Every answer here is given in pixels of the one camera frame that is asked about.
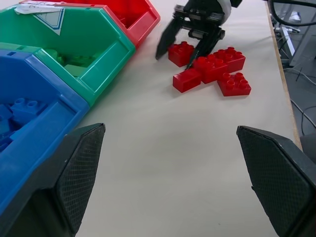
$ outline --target table surface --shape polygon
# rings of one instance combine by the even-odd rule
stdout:
[[[236,136],[247,125],[294,140],[265,3],[243,0],[223,25],[215,50],[242,51],[252,87],[228,98],[217,83],[184,94],[172,87],[183,68],[154,54],[175,4],[186,1],[152,3],[160,24],[80,124],[103,122],[106,134],[77,237],[276,237]],[[183,40],[197,44],[185,30]]]

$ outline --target black robotic claw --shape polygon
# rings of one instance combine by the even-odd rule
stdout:
[[[156,59],[158,60],[168,51],[182,28],[189,30],[189,37],[200,40],[187,68],[191,67],[197,57],[209,54],[216,43],[225,36],[225,31],[220,28],[228,17],[225,16],[227,12],[223,11],[223,2],[223,0],[189,0],[185,6],[176,5],[173,19],[161,35]],[[231,9],[231,7],[237,7],[241,0],[231,0],[230,2]]]

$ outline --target cable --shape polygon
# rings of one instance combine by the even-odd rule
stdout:
[[[277,41],[276,41],[276,43],[279,43],[280,41],[281,41],[281,39],[284,39],[284,38],[286,38],[286,37],[289,37],[289,36],[282,36],[281,38],[279,38]]]
[[[304,131],[303,131],[303,119],[304,119],[304,116],[307,116],[307,115],[306,115],[306,111],[309,110],[309,109],[311,109],[311,108],[316,108],[316,106],[314,105],[314,106],[307,107],[306,109],[303,110],[303,113],[302,113],[301,129],[302,129],[302,134],[303,134],[303,136],[305,136],[305,133],[304,133]]]
[[[294,27],[316,25],[316,22],[299,23],[298,24],[298,23],[291,23],[291,22],[283,21],[281,18],[279,18],[279,16],[276,13],[275,5],[274,5],[275,2],[277,2],[277,3],[294,4],[294,5],[300,5],[300,6],[309,6],[309,7],[315,7],[315,8],[316,8],[316,4],[309,3],[309,2],[302,2],[302,1],[294,1],[294,0],[268,0],[269,6],[270,6],[270,10],[271,10],[271,15],[280,24],[286,25],[286,26],[294,26]]]
[[[285,54],[285,56],[286,56],[287,58],[289,58],[289,56],[286,54],[286,52],[284,51],[284,49],[282,48],[281,50],[282,50],[282,52]]]
[[[304,111],[291,99],[291,103],[293,103],[293,105],[295,105],[295,107],[302,113],[302,121],[301,121],[301,129],[302,129],[302,134],[303,136],[305,136],[304,131],[303,131],[303,118],[307,118],[307,120],[313,125],[313,127],[316,129],[316,124],[310,119],[310,117],[308,117],[305,112],[311,108],[316,108],[316,106],[310,106],[306,109],[304,109]]]
[[[279,53],[280,53],[280,50],[285,46],[286,42],[288,41],[288,39],[286,39],[285,42],[283,42],[283,44],[280,46],[280,48],[278,49]]]
[[[294,70],[294,71],[297,71],[297,72],[299,72],[300,74],[302,74],[307,80],[309,80],[310,83],[312,83],[313,85],[316,85],[316,83],[313,82],[308,76],[306,76],[304,73],[300,72],[299,70],[297,70],[297,69],[295,69],[295,68],[285,68],[285,69],[283,69],[283,70],[284,70],[284,71],[285,71],[285,70]]]
[[[284,16],[286,16],[288,13],[289,13],[289,11],[291,11],[292,10],[292,8],[290,7],[287,11],[286,11],[286,13],[283,15],[283,16],[279,16],[279,18],[283,18]]]
[[[300,78],[300,75],[301,75],[300,73],[297,75],[297,77],[296,77],[296,79],[295,79],[296,82],[298,81],[298,78]]]
[[[309,62],[309,61],[311,61],[311,60],[314,60],[314,59],[315,59],[315,57],[307,58],[306,60],[301,60],[300,63],[296,64],[296,65],[295,65],[293,68],[291,68],[291,69],[297,68],[297,67],[300,66],[301,64],[307,63],[307,62]]]

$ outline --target red lego brick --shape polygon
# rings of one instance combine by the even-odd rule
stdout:
[[[217,81],[224,96],[249,95],[251,87],[242,73],[230,75],[224,73],[223,78]]]
[[[201,84],[202,75],[194,68],[185,70],[173,76],[173,87],[181,93]]]
[[[183,41],[181,44],[174,44],[168,49],[168,58],[178,67],[183,67],[189,64],[193,51],[194,47]]]
[[[220,49],[214,53],[215,57],[224,60],[228,65],[228,73],[239,71],[243,68],[246,57],[242,52],[236,52],[233,47],[228,47],[226,50]]]
[[[208,57],[199,57],[193,62],[193,67],[202,74],[204,84],[220,80],[228,71],[228,66],[222,59],[217,59],[213,54]]]

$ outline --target green storage bin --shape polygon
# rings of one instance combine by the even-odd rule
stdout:
[[[63,7],[60,35],[15,7],[0,12],[0,49],[33,53],[90,106],[135,52],[102,8]]]

